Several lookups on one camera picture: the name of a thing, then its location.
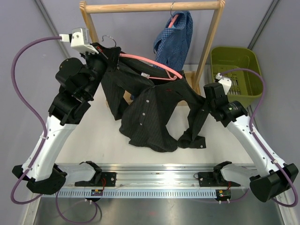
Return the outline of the black pinstriped shirt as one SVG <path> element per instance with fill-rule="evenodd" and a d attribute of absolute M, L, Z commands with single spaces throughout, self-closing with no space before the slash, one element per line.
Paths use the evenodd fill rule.
<path fill-rule="evenodd" d="M 178 147 L 206 147 L 205 137 L 199 135 L 208 116 L 206 100 L 190 87 L 184 72 L 180 70 L 179 73 L 184 75 L 183 84 L 170 82 L 130 90 L 117 85 L 102 85 L 114 119 L 121 121 L 119 131 L 130 139 L 129 144 L 157 152 L 173 152 Z M 190 109 L 188 129 L 179 139 L 174 139 L 166 125 L 181 101 L 187 102 Z"/>

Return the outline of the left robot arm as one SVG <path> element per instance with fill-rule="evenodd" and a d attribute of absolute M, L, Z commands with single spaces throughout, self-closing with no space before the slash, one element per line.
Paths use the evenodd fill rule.
<path fill-rule="evenodd" d="M 43 132 L 28 160 L 12 170 L 35 194 L 52 195 L 68 184 L 95 187 L 101 183 L 102 169 L 91 161 L 70 167 L 55 163 L 66 140 L 90 108 L 105 72 L 118 68 L 120 47 L 106 48 L 98 43 L 91 46 L 96 53 L 82 53 L 85 64 L 78 58 L 61 63 L 55 76 L 60 83 L 59 93 L 43 122 Z"/>

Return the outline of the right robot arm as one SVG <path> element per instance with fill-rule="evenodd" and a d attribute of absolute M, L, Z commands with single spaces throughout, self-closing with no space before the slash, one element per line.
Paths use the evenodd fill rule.
<path fill-rule="evenodd" d="M 222 162 L 214 167 L 214 183 L 219 186 L 227 182 L 240 184 L 264 203 L 289 189 L 296 192 L 293 183 L 299 173 L 297 166 L 288 165 L 272 150 L 241 103 L 229 102 L 224 85 L 218 82 L 205 85 L 204 93 L 207 111 L 237 138 L 256 167 L 253 171 L 229 161 Z"/>

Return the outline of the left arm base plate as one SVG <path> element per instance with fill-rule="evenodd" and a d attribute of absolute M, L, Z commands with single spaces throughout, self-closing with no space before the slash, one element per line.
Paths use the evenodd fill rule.
<path fill-rule="evenodd" d="M 89 181 L 78 181 L 76 187 L 115 187 L 116 172 L 97 172 Z"/>

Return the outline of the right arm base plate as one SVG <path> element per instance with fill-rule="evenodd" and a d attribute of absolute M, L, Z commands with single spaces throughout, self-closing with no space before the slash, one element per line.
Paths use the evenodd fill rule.
<path fill-rule="evenodd" d="M 232 181 L 226 181 L 219 172 L 199 172 L 197 174 L 199 186 L 201 187 L 240 187 Z"/>

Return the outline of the pink hanger of black shirt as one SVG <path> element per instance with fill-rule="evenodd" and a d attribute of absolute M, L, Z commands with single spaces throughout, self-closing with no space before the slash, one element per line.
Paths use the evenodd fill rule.
<path fill-rule="evenodd" d="M 127 54 L 121 50 L 119 67 L 110 68 L 98 56 L 96 54 L 92 58 L 96 60 L 94 69 L 103 86 L 117 85 L 130 90 L 134 87 L 154 87 L 170 82 L 185 83 L 183 74 L 145 57 Z"/>

